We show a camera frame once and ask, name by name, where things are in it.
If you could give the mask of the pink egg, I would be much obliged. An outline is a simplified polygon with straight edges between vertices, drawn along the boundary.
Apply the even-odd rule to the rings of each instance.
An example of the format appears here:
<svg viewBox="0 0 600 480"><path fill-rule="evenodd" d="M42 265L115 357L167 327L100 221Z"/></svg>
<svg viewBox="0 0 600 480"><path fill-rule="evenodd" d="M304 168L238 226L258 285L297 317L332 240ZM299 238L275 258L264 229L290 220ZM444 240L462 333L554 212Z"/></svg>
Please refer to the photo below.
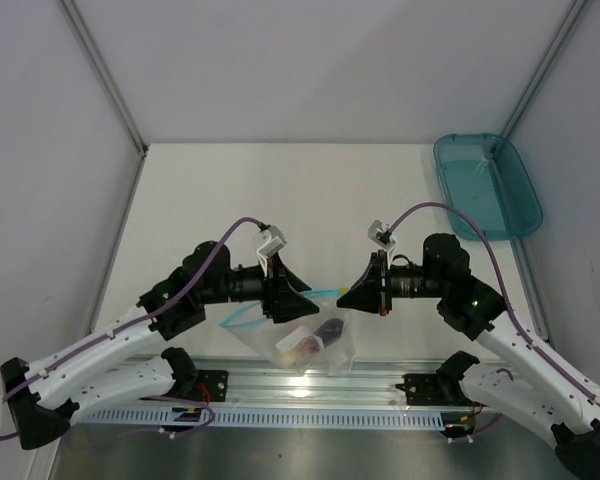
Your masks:
<svg viewBox="0 0 600 480"><path fill-rule="evenodd" d="M324 345L316 337L307 337L299 345L302 358L312 358L323 350Z"/></svg>

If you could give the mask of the purple eggplant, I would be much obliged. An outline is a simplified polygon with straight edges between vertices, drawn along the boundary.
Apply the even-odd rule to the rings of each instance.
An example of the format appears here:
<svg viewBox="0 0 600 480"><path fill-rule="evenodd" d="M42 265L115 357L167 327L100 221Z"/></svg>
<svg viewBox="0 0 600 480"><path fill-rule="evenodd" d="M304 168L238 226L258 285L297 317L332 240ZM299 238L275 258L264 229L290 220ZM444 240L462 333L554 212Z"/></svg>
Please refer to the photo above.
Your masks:
<svg viewBox="0 0 600 480"><path fill-rule="evenodd" d="M324 348L337 342L345 330L345 321L341 318L330 318L314 331Z"/></svg>

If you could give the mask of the clear zip top bag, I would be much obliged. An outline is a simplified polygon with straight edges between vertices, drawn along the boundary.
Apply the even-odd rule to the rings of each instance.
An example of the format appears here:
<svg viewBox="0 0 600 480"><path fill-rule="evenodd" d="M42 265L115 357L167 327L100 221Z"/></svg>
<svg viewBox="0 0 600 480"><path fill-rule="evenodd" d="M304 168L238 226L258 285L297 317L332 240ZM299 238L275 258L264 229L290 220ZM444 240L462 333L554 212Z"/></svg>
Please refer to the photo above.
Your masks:
<svg viewBox="0 0 600 480"><path fill-rule="evenodd" d="M285 369L300 374L308 370L317 370L327 375L335 375L349 371L356 356L351 334L351 312L336 305L337 299L347 291L346 288L337 288L306 292L304 296L319 307L319 312L287 323L273 323L264 317L258 304L250 304L226 317L220 326L281 368L281 353L297 351L300 354L299 345L305 338L316 337L314 331L328 319L341 318L345 321L345 330L337 342L323 347L323 350L312 358L302 358L303 362L299 368Z"/></svg>

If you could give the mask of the cream white egg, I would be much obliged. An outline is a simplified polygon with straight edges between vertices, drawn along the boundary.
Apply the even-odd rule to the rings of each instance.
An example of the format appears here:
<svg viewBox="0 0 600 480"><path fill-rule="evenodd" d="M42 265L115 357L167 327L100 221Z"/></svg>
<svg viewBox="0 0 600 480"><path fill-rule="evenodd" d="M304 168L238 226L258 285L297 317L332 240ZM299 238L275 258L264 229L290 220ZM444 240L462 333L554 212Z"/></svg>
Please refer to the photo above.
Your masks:
<svg viewBox="0 0 600 480"><path fill-rule="evenodd" d="M297 351L288 351L279 355L279 366L283 369L299 368L302 362L302 355Z"/></svg>

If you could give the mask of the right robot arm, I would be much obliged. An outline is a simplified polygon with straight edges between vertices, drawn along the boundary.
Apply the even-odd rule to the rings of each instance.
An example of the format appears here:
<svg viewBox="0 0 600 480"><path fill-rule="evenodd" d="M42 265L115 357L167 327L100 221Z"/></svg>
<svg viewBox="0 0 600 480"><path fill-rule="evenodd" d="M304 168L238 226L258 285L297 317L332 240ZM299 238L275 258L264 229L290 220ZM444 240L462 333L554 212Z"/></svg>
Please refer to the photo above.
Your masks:
<svg viewBox="0 0 600 480"><path fill-rule="evenodd" d="M469 262L458 239L444 233L424 240L419 265L393 266L388 252L378 250L337 304L385 316L396 299L437 299L447 325L521 377L504 378L459 351L438 370L438 395L448 403L466 397L498 410L545 441L571 474L600 479L600 385L524 326L504 292L472 275Z"/></svg>

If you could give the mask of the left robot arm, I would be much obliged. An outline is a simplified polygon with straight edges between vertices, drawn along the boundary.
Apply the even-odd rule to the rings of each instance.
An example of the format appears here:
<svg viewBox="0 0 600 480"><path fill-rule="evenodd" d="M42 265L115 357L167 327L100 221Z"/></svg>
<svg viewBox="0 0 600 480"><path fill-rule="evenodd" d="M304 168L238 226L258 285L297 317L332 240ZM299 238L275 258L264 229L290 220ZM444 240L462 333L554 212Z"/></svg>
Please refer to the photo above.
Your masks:
<svg viewBox="0 0 600 480"><path fill-rule="evenodd" d="M200 244L101 330L39 360L14 357L1 365L21 448L45 446L110 405L154 396L189 398L198 371L184 349L168 343L205 321L206 306L257 302L265 318L280 324L318 313L305 295L309 289L278 254L256 266L233 267L226 246Z"/></svg>

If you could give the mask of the teal plastic bin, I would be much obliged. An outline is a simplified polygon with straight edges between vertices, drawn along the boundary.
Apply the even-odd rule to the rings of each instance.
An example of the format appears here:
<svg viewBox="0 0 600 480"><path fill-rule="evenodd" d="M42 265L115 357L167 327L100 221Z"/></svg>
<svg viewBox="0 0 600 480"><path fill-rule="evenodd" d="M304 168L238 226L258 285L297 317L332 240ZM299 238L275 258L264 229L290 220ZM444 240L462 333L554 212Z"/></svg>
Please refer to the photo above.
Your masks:
<svg viewBox="0 0 600 480"><path fill-rule="evenodd" d="M444 202L473 223L448 215L466 240L508 241L535 233L544 220L530 176L514 145L495 134L449 134L433 146Z"/></svg>

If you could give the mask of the aluminium rail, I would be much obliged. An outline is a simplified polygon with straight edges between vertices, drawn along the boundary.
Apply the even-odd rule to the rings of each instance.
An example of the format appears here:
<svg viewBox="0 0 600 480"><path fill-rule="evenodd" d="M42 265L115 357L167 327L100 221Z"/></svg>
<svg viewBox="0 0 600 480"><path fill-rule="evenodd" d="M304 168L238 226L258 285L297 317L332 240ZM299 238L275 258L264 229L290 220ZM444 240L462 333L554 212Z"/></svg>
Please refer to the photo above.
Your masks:
<svg viewBox="0 0 600 480"><path fill-rule="evenodd" d="M406 405L395 385L407 373L433 373L441 359L413 361L357 361L348 371L334 374L309 369L296 373L256 358L195 357L204 370L226 370L228 393L224 404L233 407L369 408Z"/></svg>

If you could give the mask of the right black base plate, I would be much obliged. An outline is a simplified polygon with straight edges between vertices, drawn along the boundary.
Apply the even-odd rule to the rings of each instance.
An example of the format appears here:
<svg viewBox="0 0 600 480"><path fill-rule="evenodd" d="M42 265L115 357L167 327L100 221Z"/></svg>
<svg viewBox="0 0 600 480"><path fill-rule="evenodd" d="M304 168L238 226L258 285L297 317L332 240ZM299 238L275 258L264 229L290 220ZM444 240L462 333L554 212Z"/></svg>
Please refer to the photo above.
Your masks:
<svg viewBox="0 0 600 480"><path fill-rule="evenodd" d="M438 374L411 373L402 376L395 388L404 393L409 406L470 406L459 383Z"/></svg>

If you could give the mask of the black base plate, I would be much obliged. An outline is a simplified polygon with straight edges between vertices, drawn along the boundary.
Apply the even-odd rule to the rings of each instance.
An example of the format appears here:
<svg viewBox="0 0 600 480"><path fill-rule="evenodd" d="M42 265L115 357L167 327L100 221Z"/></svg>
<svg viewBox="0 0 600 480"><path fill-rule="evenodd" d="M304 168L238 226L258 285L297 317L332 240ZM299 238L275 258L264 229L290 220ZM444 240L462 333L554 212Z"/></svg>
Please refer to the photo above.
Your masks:
<svg viewBox="0 0 600 480"><path fill-rule="evenodd" d="M459 383L438 374L411 373L402 376L395 388L404 393L409 406L470 406Z"/></svg>
<svg viewBox="0 0 600 480"><path fill-rule="evenodd" d="M182 391L169 391L165 396L201 403L224 403L229 386L227 370L200 370L196 382Z"/></svg>

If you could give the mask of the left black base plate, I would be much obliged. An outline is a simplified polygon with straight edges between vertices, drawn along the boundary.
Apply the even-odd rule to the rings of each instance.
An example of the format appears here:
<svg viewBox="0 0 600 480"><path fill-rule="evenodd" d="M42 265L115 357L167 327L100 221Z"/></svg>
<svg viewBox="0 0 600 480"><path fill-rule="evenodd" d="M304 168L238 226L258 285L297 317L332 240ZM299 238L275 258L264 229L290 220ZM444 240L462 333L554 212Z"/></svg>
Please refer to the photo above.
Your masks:
<svg viewBox="0 0 600 480"><path fill-rule="evenodd" d="M229 386L227 370L200 370L196 382L182 391L169 391L165 396L201 403L224 403Z"/></svg>

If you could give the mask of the right aluminium frame post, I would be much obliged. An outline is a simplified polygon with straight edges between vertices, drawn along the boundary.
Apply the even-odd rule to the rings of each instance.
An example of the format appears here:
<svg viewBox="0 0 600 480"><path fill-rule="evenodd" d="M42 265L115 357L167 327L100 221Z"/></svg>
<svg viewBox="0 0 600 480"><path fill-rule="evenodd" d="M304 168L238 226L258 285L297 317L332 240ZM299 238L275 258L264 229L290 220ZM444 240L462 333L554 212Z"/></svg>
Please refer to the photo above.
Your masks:
<svg viewBox="0 0 600 480"><path fill-rule="evenodd" d="M594 1L592 0L573 0L569 2L566 12L559 21L549 43L544 48L539 61L508 115L500 132L501 137L510 139L519 129L593 4Z"/></svg>

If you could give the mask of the aluminium frame post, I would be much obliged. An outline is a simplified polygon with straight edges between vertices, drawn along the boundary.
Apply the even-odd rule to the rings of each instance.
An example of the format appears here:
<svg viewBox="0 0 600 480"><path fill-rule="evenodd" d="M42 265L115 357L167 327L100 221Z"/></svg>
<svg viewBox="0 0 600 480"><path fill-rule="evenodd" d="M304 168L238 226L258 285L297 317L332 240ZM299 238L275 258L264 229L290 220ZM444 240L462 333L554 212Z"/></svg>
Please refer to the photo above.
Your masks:
<svg viewBox="0 0 600 480"><path fill-rule="evenodd" d="M69 29L79 45L87 63L89 64L104 96L113 109L120 125L125 131L134 149L143 157L148 150L142 134L134 120L127 102L112 75L90 27L88 26L79 5L73 0L56 1Z"/></svg>
<svg viewBox="0 0 600 480"><path fill-rule="evenodd" d="M501 137L510 139L519 129L593 4L594 1L592 0L573 0L569 2L566 12L559 21L549 43L544 48L539 61L508 115L500 132Z"/></svg>

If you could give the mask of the left aluminium frame post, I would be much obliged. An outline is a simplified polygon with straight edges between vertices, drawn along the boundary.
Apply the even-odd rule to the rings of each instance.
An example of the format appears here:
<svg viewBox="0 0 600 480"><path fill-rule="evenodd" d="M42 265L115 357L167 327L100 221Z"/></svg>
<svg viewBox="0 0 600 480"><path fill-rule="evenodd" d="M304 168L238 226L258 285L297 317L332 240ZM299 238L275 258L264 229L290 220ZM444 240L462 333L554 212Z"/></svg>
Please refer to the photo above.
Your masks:
<svg viewBox="0 0 600 480"><path fill-rule="evenodd" d="M79 5L73 0L56 1L69 29L79 45L87 63L89 64L104 96L113 109L120 125L125 131L134 149L143 157L148 150L142 134L134 120L127 102L112 75L90 27L88 26Z"/></svg>

